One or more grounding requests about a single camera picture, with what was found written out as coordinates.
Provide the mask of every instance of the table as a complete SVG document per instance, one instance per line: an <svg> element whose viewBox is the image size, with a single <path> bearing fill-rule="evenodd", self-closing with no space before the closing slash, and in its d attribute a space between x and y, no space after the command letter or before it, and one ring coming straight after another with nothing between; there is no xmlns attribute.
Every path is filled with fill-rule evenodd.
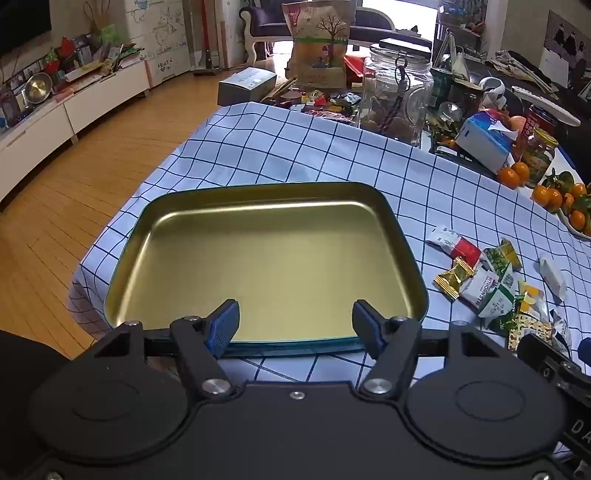
<svg viewBox="0 0 591 480"><path fill-rule="evenodd" d="M158 196L180 190L285 181L360 181L388 199L428 288L423 325L447 329L451 319L466 320L494 341L471 307L451 303L433 278L450 268L442 250L424 242L437 225L451 226L479 248L511 240L523 263L517 277L546 291L549 309L566 318L573 339L591 336L591 246L573 237L556 215L494 180L435 155L371 132L298 112L246 103L225 107L191 134L140 185L83 258L70 290L70 310L91 335L109 330L103 302L117 260L143 208ZM551 252L567 285L557 304L539 273L538 256ZM297 358L223 359L235 382L334 381L353 385L374 364L365 352ZM443 367L443 358L421 358L415 379Z"/></svg>

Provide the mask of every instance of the fruit plate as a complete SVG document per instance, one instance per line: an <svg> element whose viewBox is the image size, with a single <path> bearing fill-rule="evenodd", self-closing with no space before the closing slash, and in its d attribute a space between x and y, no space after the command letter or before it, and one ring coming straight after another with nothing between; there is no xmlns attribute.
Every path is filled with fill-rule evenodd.
<svg viewBox="0 0 591 480"><path fill-rule="evenodd" d="M558 211L558 218L560 218L562 223L564 223L566 225L566 228L569 229L569 232L572 233L574 236L578 236L579 238L582 238L583 240L587 240L588 242L591 241L591 236L587 236L584 233L581 233L572 227L572 225L569 222L568 217L562 213L562 210Z"/></svg>

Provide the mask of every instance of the jar of pickles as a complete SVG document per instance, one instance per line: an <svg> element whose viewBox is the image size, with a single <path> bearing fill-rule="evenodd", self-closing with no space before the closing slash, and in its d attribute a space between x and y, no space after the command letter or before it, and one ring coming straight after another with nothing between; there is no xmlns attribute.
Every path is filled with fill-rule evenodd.
<svg viewBox="0 0 591 480"><path fill-rule="evenodd" d="M528 137L521 161L530 168L530 180L526 183L529 188L534 188L544 177L554 160L556 147L556 139L541 128L535 128Z"/></svg>
<svg viewBox="0 0 591 480"><path fill-rule="evenodd" d="M370 51L358 126L418 147L433 90L431 49L389 39Z"/></svg>

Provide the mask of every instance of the glass jar lid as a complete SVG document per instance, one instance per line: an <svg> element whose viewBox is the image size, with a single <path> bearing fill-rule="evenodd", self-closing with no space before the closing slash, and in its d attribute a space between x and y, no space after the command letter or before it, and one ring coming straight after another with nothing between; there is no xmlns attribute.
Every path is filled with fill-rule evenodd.
<svg viewBox="0 0 591 480"><path fill-rule="evenodd" d="M422 63L431 63L431 49L425 45L411 43L396 38L386 38L374 43L369 48L372 54L376 53L395 60L400 55L412 57Z"/></svg>
<svg viewBox="0 0 591 480"><path fill-rule="evenodd" d="M551 147L551 148L558 147L558 141L554 137L552 137L548 132L546 132L545 130L542 130L541 128L534 128L534 133L536 135L538 135L540 140L542 140L542 142L544 142L549 147Z"/></svg>

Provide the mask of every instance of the purple armchair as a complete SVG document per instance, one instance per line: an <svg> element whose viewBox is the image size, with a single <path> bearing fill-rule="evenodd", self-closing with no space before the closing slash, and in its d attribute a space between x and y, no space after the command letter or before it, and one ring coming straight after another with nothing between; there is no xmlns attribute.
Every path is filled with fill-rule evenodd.
<svg viewBox="0 0 591 480"><path fill-rule="evenodd" d="M250 65L254 65L256 60L256 43L291 40L281 9L281 4L290 3L290 0L263 1L262 7L245 7L240 10L240 17L246 24L244 40ZM349 43L369 47L372 43L392 37L394 32L394 23L387 15L373 8L357 7Z"/></svg>

